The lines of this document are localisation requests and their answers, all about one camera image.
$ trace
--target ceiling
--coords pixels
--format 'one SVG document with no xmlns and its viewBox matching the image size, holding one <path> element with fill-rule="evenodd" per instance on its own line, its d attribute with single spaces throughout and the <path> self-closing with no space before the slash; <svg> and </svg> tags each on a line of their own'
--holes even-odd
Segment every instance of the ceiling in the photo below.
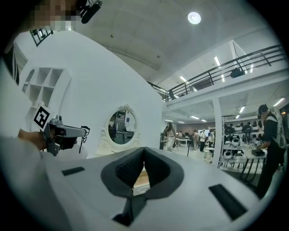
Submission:
<svg viewBox="0 0 289 231">
<path fill-rule="evenodd" d="M 221 97 L 219 99 L 222 116 L 236 116 L 242 106 L 246 106 L 243 113 L 240 115 L 256 115 L 258 107 L 261 104 L 267 104 L 269 108 L 278 102 L 281 98 L 289 99 L 289 80 L 266 85 L 264 87 L 255 88 L 234 95 Z M 166 116 L 166 119 L 183 122 L 197 122 L 198 120 L 191 118 L 191 116 L 204 119 L 208 122 L 214 120 L 214 106 L 212 101 L 205 101 L 179 110 L 173 111 Z"/>
<path fill-rule="evenodd" d="M 187 20 L 192 11 L 201 15 L 197 25 Z M 219 51 L 226 53 L 223 44 L 263 26 L 244 0 L 103 0 L 89 23 L 76 22 L 74 29 L 167 89 L 181 75 L 190 78 L 212 68 L 214 53 L 205 55 L 209 51 L 222 47 Z"/>
</svg>

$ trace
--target round ceiling light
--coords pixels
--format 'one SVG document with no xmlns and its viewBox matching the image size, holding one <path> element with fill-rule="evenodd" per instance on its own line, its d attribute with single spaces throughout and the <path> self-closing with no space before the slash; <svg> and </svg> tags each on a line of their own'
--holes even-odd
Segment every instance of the round ceiling light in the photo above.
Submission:
<svg viewBox="0 0 289 231">
<path fill-rule="evenodd" d="M 192 24 L 200 23 L 200 15 L 197 12 L 190 12 L 188 15 L 188 20 Z"/>
</svg>

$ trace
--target railing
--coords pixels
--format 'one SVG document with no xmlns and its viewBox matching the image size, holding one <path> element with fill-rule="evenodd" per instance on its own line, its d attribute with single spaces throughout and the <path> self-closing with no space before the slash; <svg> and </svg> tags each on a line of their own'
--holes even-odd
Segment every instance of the railing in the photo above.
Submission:
<svg viewBox="0 0 289 231">
<path fill-rule="evenodd" d="M 255 68 L 260 68 L 262 66 L 271 67 L 272 64 L 281 60 L 287 60 L 282 46 L 270 46 L 223 63 L 220 66 L 205 71 L 189 79 L 186 83 L 181 83 L 168 91 L 152 83 L 149 84 L 163 96 L 163 101 L 168 102 L 175 98 L 213 86 L 218 81 L 225 82 L 227 79 L 251 73 Z"/>
<path fill-rule="evenodd" d="M 148 82 L 149 85 L 152 86 L 153 89 L 155 89 L 157 91 L 157 93 L 159 93 L 161 95 L 161 97 L 163 98 L 164 102 L 168 102 L 168 92 L 167 90 L 160 88 L 159 86 Z"/>
<path fill-rule="evenodd" d="M 39 44 L 42 43 L 44 39 L 53 34 L 53 31 L 50 28 L 48 30 L 47 28 L 41 28 L 39 30 L 32 30 L 30 33 L 36 46 L 39 46 Z"/>
</svg>

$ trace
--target black and white square marker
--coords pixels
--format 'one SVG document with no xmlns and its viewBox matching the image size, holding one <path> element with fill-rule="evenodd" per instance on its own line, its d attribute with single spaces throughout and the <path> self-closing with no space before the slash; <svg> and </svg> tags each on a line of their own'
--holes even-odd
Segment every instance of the black and white square marker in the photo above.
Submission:
<svg viewBox="0 0 289 231">
<path fill-rule="evenodd" d="M 36 113 L 36 116 L 34 117 L 34 122 L 43 129 L 49 115 L 49 112 L 47 112 L 43 107 L 40 107 Z"/>
</svg>

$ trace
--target wall shelf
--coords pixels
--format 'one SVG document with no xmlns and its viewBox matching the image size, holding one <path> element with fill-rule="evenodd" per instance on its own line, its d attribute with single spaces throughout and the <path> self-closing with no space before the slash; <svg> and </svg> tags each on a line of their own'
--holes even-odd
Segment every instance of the wall shelf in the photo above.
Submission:
<svg viewBox="0 0 289 231">
<path fill-rule="evenodd" d="M 22 91 L 32 102 L 25 118 L 25 125 L 23 126 L 25 130 L 39 131 L 32 119 L 40 102 L 44 102 L 53 113 L 59 113 L 70 80 L 71 75 L 62 68 L 35 67 L 30 71 L 22 86 Z"/>
</svg>

